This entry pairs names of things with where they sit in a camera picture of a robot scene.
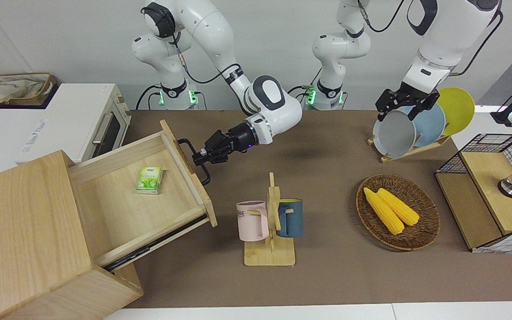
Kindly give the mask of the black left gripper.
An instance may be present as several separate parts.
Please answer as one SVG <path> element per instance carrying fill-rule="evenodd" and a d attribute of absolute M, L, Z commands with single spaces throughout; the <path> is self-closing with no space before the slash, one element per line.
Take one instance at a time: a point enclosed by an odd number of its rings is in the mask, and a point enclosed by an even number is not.
<path fill-rule="evenodd" d="M 385 89 L 381 94 L 381 100 L 375 103 L 378 111 L 377 119 L 382 122 L 386 115 L 392 111 L 392 107 L 402 107 L 416 105 L 421 101 L 430 98 L 433 102 L 437 101 L 440 93 L 433 89 L 430 93 L 423 92 L 406 82 L 400 83 L 400 87 L 396 90 Z M 429 106 L 414 106 L 409 111 L 409 120 L 414 121 L 419 113 L 429 110 Z"/>

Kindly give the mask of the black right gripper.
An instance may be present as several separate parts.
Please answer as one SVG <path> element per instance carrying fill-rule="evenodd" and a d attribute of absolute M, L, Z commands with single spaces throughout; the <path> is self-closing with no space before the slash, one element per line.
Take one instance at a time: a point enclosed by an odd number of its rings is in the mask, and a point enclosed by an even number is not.
<path fill-rule="evenodd" d="M 241 123 L 226 133 L 216 130 L 204 144 L 207 152 L 196 152 L 192 155 L 192 159 L 196 166 L 207 162 L 211 164 L 225 163 L 226 155 L 235 151 L 246 152 L 248 148 L 256 146 L 258 143 L 253 127 L 248 123 Z"/>

